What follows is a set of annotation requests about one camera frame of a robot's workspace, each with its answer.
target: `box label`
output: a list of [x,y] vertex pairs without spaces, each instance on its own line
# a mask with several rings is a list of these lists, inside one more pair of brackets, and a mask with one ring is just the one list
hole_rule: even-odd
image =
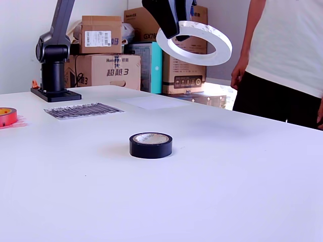
[[111,31],[85,31],[85,47],[111,47]]

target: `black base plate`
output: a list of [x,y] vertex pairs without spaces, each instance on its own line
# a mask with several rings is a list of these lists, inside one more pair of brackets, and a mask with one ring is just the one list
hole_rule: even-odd
[[68,90],[59,93],[44,93],[39,89],[31,88],[30,91],[36,94],[38,97],[44,99],[46,102],[64,102],[82,99],[81,94]]

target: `electrical tape roll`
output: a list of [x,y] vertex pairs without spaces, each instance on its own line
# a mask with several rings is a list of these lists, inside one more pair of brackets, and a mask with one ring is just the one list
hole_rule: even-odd
[[130,137],[130,154],[143,159],[165,158],[173,152],[173,138],[161,133],[141,133]]
[[226,63],[232,55],[232,43],[216,28],[192,21],[180,21],[180,34],[195,36],[208,41],[216,51],[211,54],[195,54],[178,47],[172,39],[167,39],[161,29],[157,33],[157,43],[170,56],[199,66],[217,66]]
[[17,110],[9,107],[0,107],[0,127],[12,125],[17,121]]

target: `orange tape roll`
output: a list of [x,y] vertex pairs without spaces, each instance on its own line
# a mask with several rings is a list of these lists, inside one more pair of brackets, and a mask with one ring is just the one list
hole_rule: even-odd
[[0,107],[0,127],[12,125],[17,121],[17,110],[9,107]]

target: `person's arm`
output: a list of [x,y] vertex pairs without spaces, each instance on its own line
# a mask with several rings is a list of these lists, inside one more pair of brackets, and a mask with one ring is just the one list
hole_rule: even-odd
[[261,18],[266,0],[251,0],[241,54],[249,54],[253,32]]
[[266,0],[251,0],[250,2],[247,27],[241,49],[240,59],[237,66],[232,72],[231,87],[236,90],[238,90],[241,78],[247,68],[253,32],[261,18],[265,4]]

